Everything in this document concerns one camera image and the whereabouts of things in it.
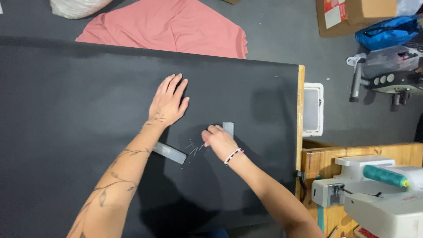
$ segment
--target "beaded bracelet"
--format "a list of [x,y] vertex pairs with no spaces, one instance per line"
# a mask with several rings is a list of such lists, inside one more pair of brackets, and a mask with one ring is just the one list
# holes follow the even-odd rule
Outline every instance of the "beaded bracelet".
[[244,152],[241,148],[238,148],[238,149],[236,149],[234,152],[232,152],[232,154],[230,154],[229,156],[228,156],[228,158],[226,159],[226,161],[225,161],[225,165],[226,166],[228,166],[228,163],[229,163],[229,161],[232,159],[232,157],[234,156],[234,155],[236,155],[238,152]]

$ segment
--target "black fabric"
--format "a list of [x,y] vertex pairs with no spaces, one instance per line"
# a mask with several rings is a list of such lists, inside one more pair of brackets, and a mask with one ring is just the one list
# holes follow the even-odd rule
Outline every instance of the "black fabric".
[[[187,154],[234,122],[250,159],[295,190],[298,66],[37,39],[0,38],[1,237],[64,237],[96,182],[147,119],[160,82],[189,79],[190,106],[160,141]],[[211,148],[180,165],[157,154],[123,237],[178,237],[271,221]]]

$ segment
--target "vine tattoo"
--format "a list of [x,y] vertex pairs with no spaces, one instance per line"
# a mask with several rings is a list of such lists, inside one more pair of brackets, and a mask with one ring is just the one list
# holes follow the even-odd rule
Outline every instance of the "vine tattoo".
[[103,207],[103,206],[104,206],[104,202],[106,201],[106,198],[107,198],[107,192],[106,192],[106,191],[107,191],[107,189],[108,189],[109,187],[111,187],[111,186],[113,186],[113,185],[115,185],[115,184],[117,184],[117,183],[131,183],[133,186],[132,186],[132,187],[130,187],[129,189],[127,189],[126,191],[132,191],[132,192],[131,192],[131,196],[133,196],[133,195],[134,195],[135,190],[136,190],[136,188],[138,187],[138,184],[137,184],[137,183],[132,182],[132,181],[129,181],[129,180],[124,180],[124,179],[121,179],[121,178],[119,178],[119,176],[118,176],[116,173],[114,173],[114,172],[111,172],[111,175],[112,175],[112,177],[113,177],[113,178],[116,178],[118,181],[113,182],[113,183],[111,183],[111,184],[109,184],[109,185],[107,185],[107,186],[105,186],[105,187],[96,187],[96,188],[93,190],[93,193],[94,193],[94,192],[96,192],[96,191],[97,191],[97,193],[94,195],[93,199],[92,199],[90,202],[85,203],[85,204],[83,205],[83,207],[81,208],[80,212],[78,213],[78,216],[79,216],[80,214],[82,214],[82,213],[83,213],[83,215],[81,215],[81,218],[80,218],[80,219],[78,220],[78,222],[76,222],[76,223],[75,223],[75,225],[72,227],[72,229],[71,229],[71,231],[69,232],[69,235],[67,236],[67,238],[68,238],[68,237],[71,237],[71,236],[75,233],[75,231],[76,231],[76,229],[79,227],[79,224],[81,223],[81,221],[82,221],[82,231],[81,231],[81,235],[79,236],[79,238],[86,238],[85,233],[84,233],[84,227],[85,227],[85,221],[86,221],[87,213],[88,213],[88,211],[89,211],[89,209],[90,209],[90,206],[93,204],[93,201],[94,201],[95,199],[97,199],[96,197],[100,194],[100,196],[98,197],[98,204],[99,204],[99,206],[100,206],[100,207]]
[[152,120],[147,121],[144,125],[145,126],[152,125],[153,122],[155,121],[164,122],[163,120],[166,120],[165,114],[161,113],[161,109],[159,109],[157,111],[157,114],[154,116],[154,118]]
[[138,153],[140,153],[140,152],[151,153],[151,151],[150,151],[149,149],[147,149],[147,148],[145,148],[145,150],[130,150],[130,149],[128,149],[128,148],[125,148],[125,149],[124,149],[124,150],[120,153],[120,155],[118,155],[118,156],[116,157],[115,161],[113,161],[113,163],[109,166],[109,168],[112,168],[112,167],[116,164],[116,162],[119,160],[119,158],[120,158],[121,156],[126,155],[126,154],[129,154],[129,153],[130,153],[130,155],[129,155],[129,156],[133,156],[133,155],[136,155],[136,154],[138,154]]

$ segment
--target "white storage box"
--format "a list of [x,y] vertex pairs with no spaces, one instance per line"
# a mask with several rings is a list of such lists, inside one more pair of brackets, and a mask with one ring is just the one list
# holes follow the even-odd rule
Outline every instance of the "white storage box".
[[304,83],[303,137],[322,135],[323,104],[323,84]]

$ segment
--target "teal thread spool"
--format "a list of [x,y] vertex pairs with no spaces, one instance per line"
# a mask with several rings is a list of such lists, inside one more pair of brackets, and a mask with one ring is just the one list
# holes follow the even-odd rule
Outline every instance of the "teal thread spool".
[[373,165],[364,166],[363,176],[389,185],[408,187],[408,180],[405,176]]

